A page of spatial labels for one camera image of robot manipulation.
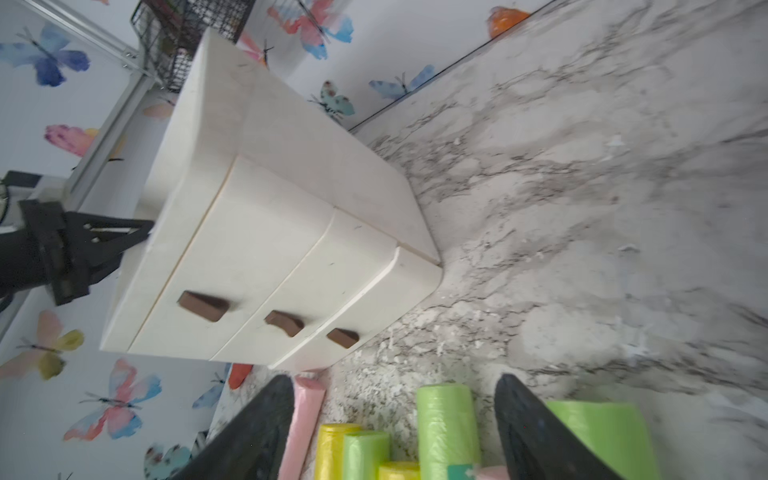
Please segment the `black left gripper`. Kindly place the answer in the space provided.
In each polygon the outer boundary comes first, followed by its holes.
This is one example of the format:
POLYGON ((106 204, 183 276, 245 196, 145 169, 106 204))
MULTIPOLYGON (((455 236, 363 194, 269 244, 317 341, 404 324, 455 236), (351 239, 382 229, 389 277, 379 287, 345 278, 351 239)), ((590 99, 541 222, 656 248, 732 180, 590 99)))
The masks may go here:
POLYGON ((90 293, 120 266, 123 254, 146 241, 152 220, 66 211, 59 202, 19 203, 25 235, 17 290, 45 286, 57 305, 90 293))

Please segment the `white top drawer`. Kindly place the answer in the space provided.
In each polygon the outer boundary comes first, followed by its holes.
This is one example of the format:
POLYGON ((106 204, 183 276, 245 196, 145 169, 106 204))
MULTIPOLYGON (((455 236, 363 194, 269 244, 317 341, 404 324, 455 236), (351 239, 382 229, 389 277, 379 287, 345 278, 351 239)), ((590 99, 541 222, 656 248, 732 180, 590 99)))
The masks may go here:
POLYGON ((332 215, 328 202, 237 159, 130 353, 212 359, 317 243, 332 215), (186 291, 229 308, 211 322, 179 305, 186 291))

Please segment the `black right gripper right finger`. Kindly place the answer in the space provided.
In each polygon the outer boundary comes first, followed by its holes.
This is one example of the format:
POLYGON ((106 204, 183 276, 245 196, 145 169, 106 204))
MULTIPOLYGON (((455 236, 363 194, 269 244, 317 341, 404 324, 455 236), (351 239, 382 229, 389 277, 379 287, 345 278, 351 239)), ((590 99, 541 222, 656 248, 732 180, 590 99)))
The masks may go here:
POLYGON ((496 383, 494 411, 510 478, 620 479, 515 375, 496 383))

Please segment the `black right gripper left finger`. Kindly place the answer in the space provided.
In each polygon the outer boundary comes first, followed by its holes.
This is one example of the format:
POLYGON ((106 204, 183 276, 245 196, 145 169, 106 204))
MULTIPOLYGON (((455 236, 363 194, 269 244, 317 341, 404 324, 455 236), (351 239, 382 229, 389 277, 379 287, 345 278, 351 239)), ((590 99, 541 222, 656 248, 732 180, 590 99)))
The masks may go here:
POLYGON ((293 381, 272 378, 175 479, 276 480, 294 414, 293 381))

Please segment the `green trash bag roll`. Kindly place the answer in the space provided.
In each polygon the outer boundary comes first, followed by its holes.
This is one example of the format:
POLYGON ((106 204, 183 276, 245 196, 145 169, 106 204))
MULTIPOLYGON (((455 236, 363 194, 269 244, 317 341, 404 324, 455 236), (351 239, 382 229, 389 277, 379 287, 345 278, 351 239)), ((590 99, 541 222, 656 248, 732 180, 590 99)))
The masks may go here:
POLYGON ((660 479, 644 417, 629 403, 547 401, 554 415, 623 479, 660 479))
POLYGON ((471 479, 481 450, 472 392, 443 383, 417 390, 418 458, 422 479, 471 479))
POLYGON ((384 431, 357 431, 343 440, 342 479, 377 480, 379 467, 390 459, 390 434, 384 431))

